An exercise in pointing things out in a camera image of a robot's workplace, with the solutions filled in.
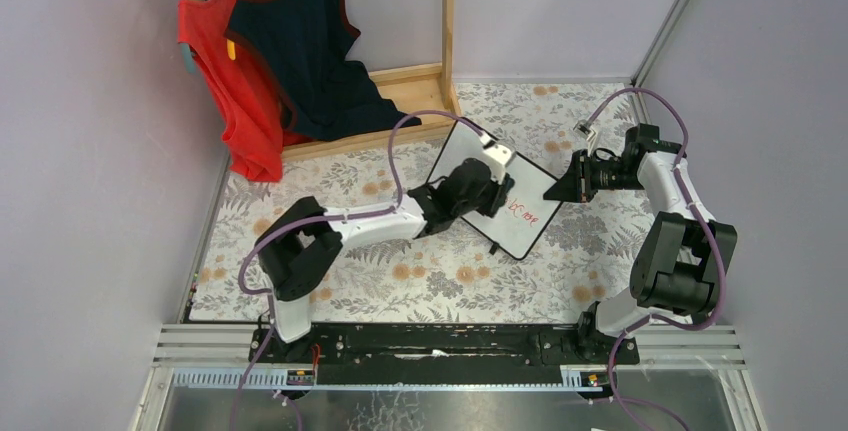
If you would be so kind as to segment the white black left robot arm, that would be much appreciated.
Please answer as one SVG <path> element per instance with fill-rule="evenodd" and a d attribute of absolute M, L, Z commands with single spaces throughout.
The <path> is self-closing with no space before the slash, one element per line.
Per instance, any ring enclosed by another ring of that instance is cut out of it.
<path fill-rule="evenodd" d="M 270 323 L 285 343 L 312 328 L 309 295 L 347 249 L 391 240 L 415 240 L 448 230 L 477 213 L 492 218 L 505 205 L 514 179 L 468 158 L 450 174 L 401 195 L 391 205 L 350 210 L 301 198 L 256 241 L 257 260 L 269 282 Z"/>

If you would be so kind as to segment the white whiteboard black frame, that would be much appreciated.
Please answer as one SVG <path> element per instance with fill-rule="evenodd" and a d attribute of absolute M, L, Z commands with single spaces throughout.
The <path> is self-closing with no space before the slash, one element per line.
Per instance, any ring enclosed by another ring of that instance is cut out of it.
<path fill-rule="evenodd" d="M 446 177 L 466 158 L 483 158 L 480 137 L 467 125 L 456 123 L 442 145 L 427 180 Z M 543 194 L 557 178 L 518 151 L 505 167 L 514 185 L 494 217 L 470 212 L 461 220 L 516 260 L 525 259 L 562 206 Z"/>

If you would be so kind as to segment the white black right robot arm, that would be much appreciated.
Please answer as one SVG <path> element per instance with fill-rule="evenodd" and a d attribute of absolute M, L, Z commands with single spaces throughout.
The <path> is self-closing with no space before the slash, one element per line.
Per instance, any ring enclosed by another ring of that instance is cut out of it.
<path fill-rule="evenodd" d="M 626 290 L 593 303 L 580 325 L 591 337 L 617 338 L 652 319 L 686 330 L 713 325 L 724 301 L 726 272 L 738 235 L 699 201 L 682 145 L 638 124 L 616 155 L 605 148 L 572 155 L 546 201 L 589 203 L 600 191 L 645 191 L 654 221 L 636 255 Z"/>

